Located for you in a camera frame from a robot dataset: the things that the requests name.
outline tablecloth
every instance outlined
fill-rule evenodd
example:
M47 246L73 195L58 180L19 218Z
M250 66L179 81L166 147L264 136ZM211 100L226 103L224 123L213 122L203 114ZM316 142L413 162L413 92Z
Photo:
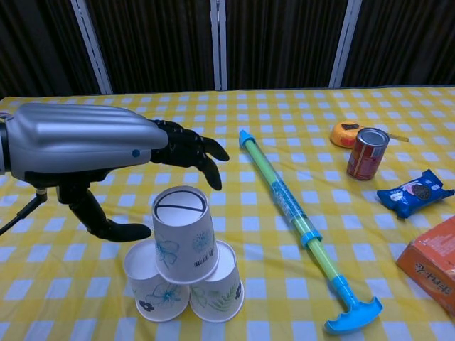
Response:
M24 102L105 104L148 118L168 119L217 139L230 154L217 162L223 189L212 190L195 168L149 163L112 171L91 190L118 222L151 225L154 197L189 184L209 198L218 239L237 254L245 285L239 314L204 323L188 306L180 317L152 323L137 312L122 260L133 243L97 239L58 203L46 204L0 237L2 340L455 340L453 321L396 266L412 238L450 217L445 199L399 220L375 197L431 168L455 187L455 88L377 88L125 94L89 97L7 97L0 112ZM328 139L344 119L408 136L391 140L377 175L346 174L349 150ZM343 307L319 268L299 246L269 191L238 146L246 129L295 194L362 301L377 296L380 317L353 335L331 337L323 323ZM34 189L0 177L1 223L10 220Z

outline curtain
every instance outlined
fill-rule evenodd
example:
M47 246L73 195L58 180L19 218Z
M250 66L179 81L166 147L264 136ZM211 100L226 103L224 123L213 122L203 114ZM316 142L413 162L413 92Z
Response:
M327 87L347 0L226 0L227 87Z
M363 1L342 86L454 83L455 1Z
M0 1L0 98L99 93L69 1Z
M114 93L213 90L209 0L86 0Z

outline soda can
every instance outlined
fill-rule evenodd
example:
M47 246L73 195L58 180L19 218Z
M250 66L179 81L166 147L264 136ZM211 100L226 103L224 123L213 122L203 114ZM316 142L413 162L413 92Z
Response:
M375 176L389 140L387 133L382 130L361 129L350 153L348 174L359 180L370 180Z

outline cardboard box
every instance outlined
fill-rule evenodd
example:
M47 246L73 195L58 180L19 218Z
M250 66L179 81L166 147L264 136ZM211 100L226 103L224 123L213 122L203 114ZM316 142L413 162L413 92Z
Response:
M397 265L455 316L455 216L410 242Z

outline snack package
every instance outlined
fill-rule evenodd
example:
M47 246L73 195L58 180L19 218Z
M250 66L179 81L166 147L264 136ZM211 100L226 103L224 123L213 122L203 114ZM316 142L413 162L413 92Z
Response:
M386 208L394 210L399 218L408 218L421 208L454 195L455 190L443 190L442 186L440 179L427 169L418 179L376 193Z

